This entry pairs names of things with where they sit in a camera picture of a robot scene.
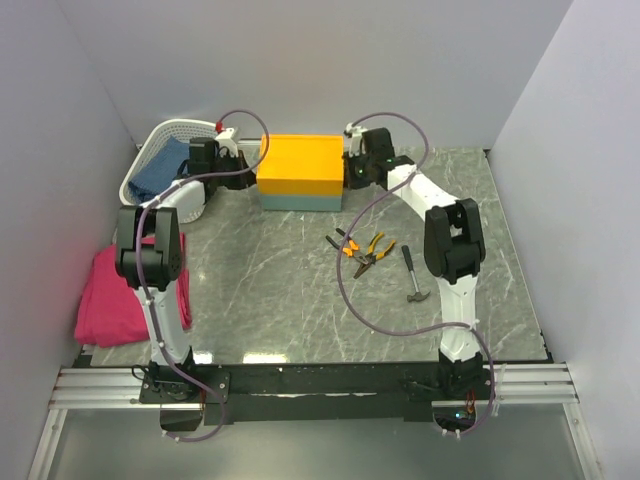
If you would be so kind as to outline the orange grey drawer box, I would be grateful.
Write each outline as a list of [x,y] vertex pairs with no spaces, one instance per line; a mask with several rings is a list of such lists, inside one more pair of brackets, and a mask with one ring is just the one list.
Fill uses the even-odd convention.
[[342,209],[343,138],[272,134],[261,139],[256,179],[261,206],[273,211]]

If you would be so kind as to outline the orange black pliers small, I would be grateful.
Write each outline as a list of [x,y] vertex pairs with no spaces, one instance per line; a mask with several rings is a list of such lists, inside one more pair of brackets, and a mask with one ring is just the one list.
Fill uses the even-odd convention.
[[341,247],[340,244],[335,241],[330,235],[326,235],[325,239],[336,250],[340,250],[343,254],[350,258],[356,258],[360,255],[359,245],[349,236],[346,232],[340,228],[336,228],[335,231],[343,238],[346,239],[346,244]]

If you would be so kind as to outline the orange black long-nose pliers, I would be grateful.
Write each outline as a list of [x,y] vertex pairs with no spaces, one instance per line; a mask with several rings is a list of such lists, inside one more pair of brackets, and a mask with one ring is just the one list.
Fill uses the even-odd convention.
[[373,265],[375,265],[378,261],[385,258],[395,247],[396,241],[391,240],[390,243],[382,250],[377,251],[377,245],[379,241],[384,237],[383,232],[378,232],[369,242],[367,247],[367,252],[365,254],[365,263],[360,265],[356,272],[353,275],[354,279],[360,278],[364,273],[366,273]]

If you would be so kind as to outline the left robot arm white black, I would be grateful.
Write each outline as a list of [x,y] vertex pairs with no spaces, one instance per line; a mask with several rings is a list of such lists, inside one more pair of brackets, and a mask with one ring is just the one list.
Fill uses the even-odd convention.
[[118,213],[115,269],[139,301],[151,341],[146,381],[175,401],[216,393],[196,374],[193,350],[181,324],[177,281],[184,271],[180,222],[206,205],[218,185],[255,182],[233,129],[195,137],[169,186]]

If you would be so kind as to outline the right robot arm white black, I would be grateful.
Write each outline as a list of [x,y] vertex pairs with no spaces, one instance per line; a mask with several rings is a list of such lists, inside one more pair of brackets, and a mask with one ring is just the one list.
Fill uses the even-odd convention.
[[483,380],[476,286],[486,258],[479,206],[459,199],[425,176],[407,156],[398,156],[386,128],[345,128],[345,185],[377,184],[403,200],[424,221],[423,255],[439,289],[445,325],[439,345],[435,388],[457,399]]

